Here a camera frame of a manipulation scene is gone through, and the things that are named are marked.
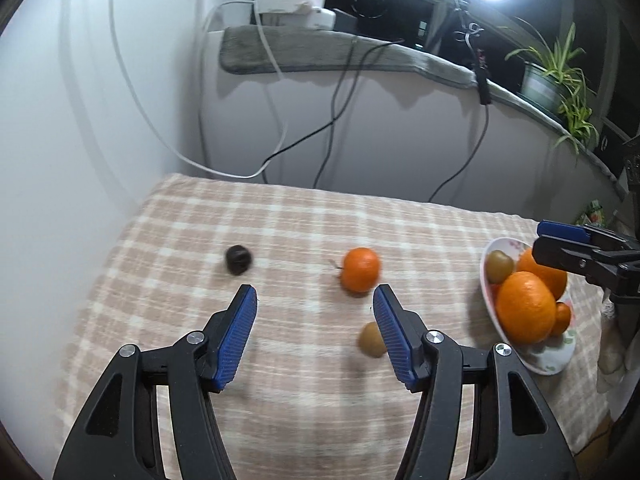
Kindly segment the smooth navel orange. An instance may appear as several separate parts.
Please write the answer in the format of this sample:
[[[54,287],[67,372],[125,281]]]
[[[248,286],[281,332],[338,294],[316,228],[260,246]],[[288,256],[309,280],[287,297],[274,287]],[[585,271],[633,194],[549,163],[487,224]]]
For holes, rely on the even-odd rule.
[[[559,300],[566,291],[568,275],[565,271],[550,268],[550,266],[542,266],[536,263],[533,257],[533,249],[527,248],[518,257],[516,270],[530,272],[540,278],[548,287],[556,300]]]

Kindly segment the white floral plate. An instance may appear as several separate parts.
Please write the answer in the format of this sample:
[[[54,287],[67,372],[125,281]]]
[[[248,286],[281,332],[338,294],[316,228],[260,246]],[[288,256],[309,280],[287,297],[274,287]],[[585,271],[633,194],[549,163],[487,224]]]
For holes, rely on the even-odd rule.
[[[511,257],[515,263],[513,273],[518,272],[518,270],[516,270],[518,257],[527,248],[532,248],[532,246],[512,237],[498,237],[489,242],[484,249],[483,255],[480,257],[480,288],[482,289],[488,315],[501,340],[518,354],[524,365],[531,372],[541,376],[552,376],[566,369],[576,349],[575,311],[573,299],[567,291],[567,288],[559,300],[555,299],[556,303],[565,302],[572,308],[572,320],[570,321],[570,326],[568,326],[567,331],[559,337],[551,337],[549,335],[545,340],[538,342],[538,344],[517,346],[506,338],[506,334],[502,330],[495,312],[495,299],[501,284],[489,283],[485,273],[486,257],[493,250],[501,250]]]

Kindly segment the green kiwi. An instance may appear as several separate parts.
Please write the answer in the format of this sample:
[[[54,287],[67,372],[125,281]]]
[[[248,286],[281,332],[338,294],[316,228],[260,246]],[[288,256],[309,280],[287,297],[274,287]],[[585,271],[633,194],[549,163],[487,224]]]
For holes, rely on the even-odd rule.
[[[514,269],[513,259],[501,250],[493,250],[486,257],[485,273],[487,281],[491,284],[502,284]]]

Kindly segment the large bumpy orange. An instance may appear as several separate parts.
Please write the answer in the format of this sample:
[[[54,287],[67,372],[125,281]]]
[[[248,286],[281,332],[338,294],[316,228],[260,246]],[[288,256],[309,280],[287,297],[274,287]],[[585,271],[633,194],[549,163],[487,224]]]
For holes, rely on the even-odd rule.
[[[518,271],[500,285],[495,312],[512,344],[530,346],[550,335],[555,324],[556,302],[537,275]]]

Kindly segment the dark plum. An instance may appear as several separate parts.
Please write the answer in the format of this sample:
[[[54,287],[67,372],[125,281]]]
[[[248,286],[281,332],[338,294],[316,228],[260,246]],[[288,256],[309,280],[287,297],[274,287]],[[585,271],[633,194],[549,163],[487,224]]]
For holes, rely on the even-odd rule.
[[[246,247],[233,245],[226,250],[224,262],[230,274],[242,275],[250,270],[253,264],[253,255]]]

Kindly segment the mandarin with stem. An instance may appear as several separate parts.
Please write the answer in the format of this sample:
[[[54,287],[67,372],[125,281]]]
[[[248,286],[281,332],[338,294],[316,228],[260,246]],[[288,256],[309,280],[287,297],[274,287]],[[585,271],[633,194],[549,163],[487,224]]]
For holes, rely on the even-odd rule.
[[[367,247],[352,248],[341,263],[332,261],[332,266],[340,271],[342,289],[353,295],[364,295],[375,288],[382,268],[378,254]]]

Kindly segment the green snack package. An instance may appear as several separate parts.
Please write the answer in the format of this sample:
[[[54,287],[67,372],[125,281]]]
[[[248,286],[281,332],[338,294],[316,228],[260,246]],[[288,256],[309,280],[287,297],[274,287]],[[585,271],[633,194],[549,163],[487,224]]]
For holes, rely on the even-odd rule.
[[[578,214],[575,220],[576,226],[606,226],[604,208],[598,200],[592,200],[586,209]]]

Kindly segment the potted spider plant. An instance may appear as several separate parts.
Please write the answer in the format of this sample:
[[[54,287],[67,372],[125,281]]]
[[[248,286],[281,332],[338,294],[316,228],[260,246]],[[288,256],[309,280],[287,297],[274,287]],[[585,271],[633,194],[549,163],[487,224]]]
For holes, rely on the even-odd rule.
[[[591,122],[589,87],[584,70],[574,65],[576,58],[586,54],[575,46],[576,25],[570,24],[563,38],[549,42],[524,18],[520,24],[537,38],[536,44],[526,44],[509,51],[506,62],[520,58],[524,63],[521,97],[552,117],[558,118],[564,133],[554,146],[569,143],[578,155],[600,140],[599,130]]]

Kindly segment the checkered beige tablecloth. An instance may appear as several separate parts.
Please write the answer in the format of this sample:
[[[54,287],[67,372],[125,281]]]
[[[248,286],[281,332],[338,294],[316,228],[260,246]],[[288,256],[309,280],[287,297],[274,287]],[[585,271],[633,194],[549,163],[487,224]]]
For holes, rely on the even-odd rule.
[[[498,334],[480,290],[480,257],[498,237],[531,243],[515,214],[173,174],[154,188],[103,263],[67,346],[55,399],[63,442],[113,354],[173,344],[228,306],[242,284],[258,312],[233,382],[214,397],[241,479],[390,479],[419,399],[388,359],[358,349],[369,297],[341,288],[338,263],[373,249],[401,304],[459,344]],[[233,245],[253,255],[232,275]]]

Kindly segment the black tripod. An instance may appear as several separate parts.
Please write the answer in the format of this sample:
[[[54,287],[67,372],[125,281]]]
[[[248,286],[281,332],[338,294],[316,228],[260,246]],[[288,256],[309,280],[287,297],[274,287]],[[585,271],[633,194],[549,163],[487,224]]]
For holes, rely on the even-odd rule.
[[[442,42],[446,32],[452,28],[454,39],[464,44],[466,52],[470,55],[471,68],[476,70],[480,67],[480,58],[473,46],[472,39],[478,38],[484,32],[484,28],[473,21],[469,7],[470,0],[454,0],[454,6],[447,13],[442,24],[433,32],[431,39],[427,41],[425,51],[434,53],[436,46]]]

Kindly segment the black power brick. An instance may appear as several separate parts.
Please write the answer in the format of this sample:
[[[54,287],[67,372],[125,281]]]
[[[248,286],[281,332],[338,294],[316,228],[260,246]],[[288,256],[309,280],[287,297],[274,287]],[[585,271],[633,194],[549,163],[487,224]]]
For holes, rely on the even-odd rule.
[[[358,18],[340,9],[333,9],[335,21],[333,25],[334,32],[344,32],[345,34],[358,34]]]

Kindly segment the white power adapters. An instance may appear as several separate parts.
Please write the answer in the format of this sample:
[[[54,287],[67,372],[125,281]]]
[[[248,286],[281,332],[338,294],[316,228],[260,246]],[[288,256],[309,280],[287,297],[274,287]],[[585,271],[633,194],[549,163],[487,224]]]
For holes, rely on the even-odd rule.
[[[271,26],[334,29],[336,15],[326,8],[326,0],[254,0],[254,3],[258,15]]]

